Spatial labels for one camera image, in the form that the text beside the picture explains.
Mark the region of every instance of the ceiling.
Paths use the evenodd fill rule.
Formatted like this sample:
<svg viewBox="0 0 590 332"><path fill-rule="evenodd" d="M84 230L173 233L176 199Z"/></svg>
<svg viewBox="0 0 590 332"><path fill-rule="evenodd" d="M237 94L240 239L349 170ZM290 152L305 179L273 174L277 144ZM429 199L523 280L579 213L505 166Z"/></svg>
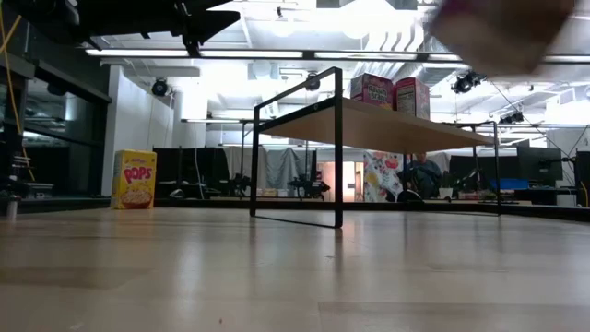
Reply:
<svg viewBox="0 0 590 332"><path fill-rule="evenodd" d="M324 0L234 1L216 7L214 10L239 11L242 19L206 42L202 49L445 51L423 29L426 13L433 10L432 3L436 1L420 1L417 11L395 10L385 0L356 0L337 9L320 8L319 2ZM277 14L279 6L282 17ZM150 37L145 40L137 34L103 39L112 48L183 48L180 38L169 33L154 33ZM586 54L590 53L589 45L590 0L583 0L578 1L575 14L551 52ZM154 68L197 67L200 74L191 78L191 84L197 82L206 87L208 110L214 116L242 118L251 117L256 103L302 82L306 73L321 72L332 66L343 69L345 87L352 77L362 73L393 80L410 75L418 77L431 86L434 121L499 119L514 106L529 114L527 118L540 119L539 114L545 113L547 103L561 102L563 93L577 91L574 101L586 102L586 89L579 87L590 83L590 65L548 66L533 77L494 78L493 84L487 82L467 94L455 95L450 87L456 74L466 71L464 65L427 67L404 63L203 59L104 61L123 65L129 77L141 77L146 84L155 79L146 74ZM297 69L301 74L281 75L285 69ZM187 89L183 86L186 77L169 81L176 89ZM333 82L327 79L319 91L300 91L280 101L277 107L282 113L291 112L330 93L333 93Z"/></svg>

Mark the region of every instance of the computer monitor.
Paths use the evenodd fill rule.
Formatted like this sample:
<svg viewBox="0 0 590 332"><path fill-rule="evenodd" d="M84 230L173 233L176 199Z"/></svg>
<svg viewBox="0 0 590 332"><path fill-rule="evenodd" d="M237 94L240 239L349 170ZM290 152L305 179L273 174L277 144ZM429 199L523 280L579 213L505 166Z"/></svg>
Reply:
<svg viewBox="0 0 590 332"><path fill-rule="evenodd" d="M518 160L521 176L530 181L539 181L555 185L563 180L561 151L558 148L518 147Z"/></svg>

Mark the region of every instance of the black metal table frame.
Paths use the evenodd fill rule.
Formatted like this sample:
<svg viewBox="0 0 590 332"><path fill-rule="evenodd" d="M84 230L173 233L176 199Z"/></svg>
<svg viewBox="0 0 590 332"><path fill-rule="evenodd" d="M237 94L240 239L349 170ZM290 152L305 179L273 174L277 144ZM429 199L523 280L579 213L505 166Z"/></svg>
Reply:
<svg viewBox="0 0 590 332"><path fill-rule="evenodd" d="M290 94L299 91L300 89L304 89L306 87L309 87L310 85L319 82L320 80L322 80L323 78L329 77L329 76L334 76L334 87L335 87L335 95L332 98L328 98L324 101L319 101L316 102L315 104L312 105L308 105L303 107L302 109L295 111L293 113L289 113L287 115L283 115L277 119L274 120L270 120L270 121L266 121L264 123L262 123L264 120L260 119L260 111L265 108L266 106L270 105L271 103L275 102L275 101L279 101L287 96L289 96ZM312 226L318 226L318 227L328 227L328 228L333 228L333 229L340 229L342 228L343 225L343 218L344 218L344 193L343 193L343 182L342 182L342 178L344 175L344 171L343 171L343 163L344 163L344 158L343 158L343 105L342 105L342 99L343 99L343 86L342 86L342 82L343 81L343 75L342 75L342 69L337 68L337 67L331 67L327 70L325 70L324 72L318 74L315 77L309 78L307 80L305 80L304 82L282 92L279 93L277 96L267 100L267 101L263 101L262 103L256 105L254 107L254 128L253 128L253 144L252 144L252 185L251 185L251 190L250 190L250 217L257 217L257 218L263 218L263 219L273 219L273 220L278 220L278 221L286 221L286 222L291 222L291 223L299 223L299 224L305 224L305 225L312 225ZM336 171L335 171L335 199L336 201L333 203L334 204L334 213L335 213L335 222L334 222L334 226L326 226L326 225L321 225L321 224L316 224L316 223L311 223L311 222L304 222L304 221L294 221L294 220L284 220L284 219L274 219L274 218L269 218L269 217L264 217L264 216L256 216L256 208L257 208L257 195L256 195L256 190L257 190L257 183L258 183L258 148L259 148L259 138L260 135L268 129L274 128L276 126L279 125L283 125L285 123L288 123L290 121L296 120L296 119L300 119L304 116L310 115L312 113L316 113L316 112L320 112L325 110L326 108L329 107L334 107L334 151L335 151L335 164L336 164ZM501 197L500 197L500 156L499 156L499 144L498 144L498 124L496 124L495 122L486 122L483 124L493 124L494 127L494 153L495 153L495 161L496 161L496 196L498 197L498 214L500 215L502 213L502 204L501 204ZM475 127L479 126L479 125L483 125L483 124L457 124L457 126L471 126L473 128L473 131L475 131ZM474 149L474 157L476 157L477 160L477 152L476 152L476 148L473 147ZM404 172L406 172L406 155L407 155L408 151L404 151Z"/></svg>

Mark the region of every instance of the pink box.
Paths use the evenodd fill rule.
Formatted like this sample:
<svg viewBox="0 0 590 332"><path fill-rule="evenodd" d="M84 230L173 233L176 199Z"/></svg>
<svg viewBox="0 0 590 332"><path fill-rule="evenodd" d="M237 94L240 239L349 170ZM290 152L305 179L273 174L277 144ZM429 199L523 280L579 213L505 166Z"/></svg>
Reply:
<svg viewBox="0 0 590 332"><path fill-rule="evenodd" d="M421 119L431 118L431 90L419 80L408 77L395 83L397 111Z"/></svg>
<svg viewBox="0 0 590 332"><path fill-rule="evenodd" d="M383 107L387 110L394 109L394 83L383 77L363 74L352 78L350 82L350 96L355 101Z"/></svg>

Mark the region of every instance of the wooden tabletop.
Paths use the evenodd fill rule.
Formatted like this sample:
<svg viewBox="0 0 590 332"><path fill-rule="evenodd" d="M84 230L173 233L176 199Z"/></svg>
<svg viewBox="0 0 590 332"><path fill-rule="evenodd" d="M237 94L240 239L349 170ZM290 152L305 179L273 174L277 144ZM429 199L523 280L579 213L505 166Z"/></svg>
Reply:
<svg viewBox="0 0 590 332"><path fill-rule="evenodd" d="M447 124L360 101L343 99L343 144L388 152L429 152L493 144L482 136ZM262 134L334 144L334 107L266 129Z"/></svg>

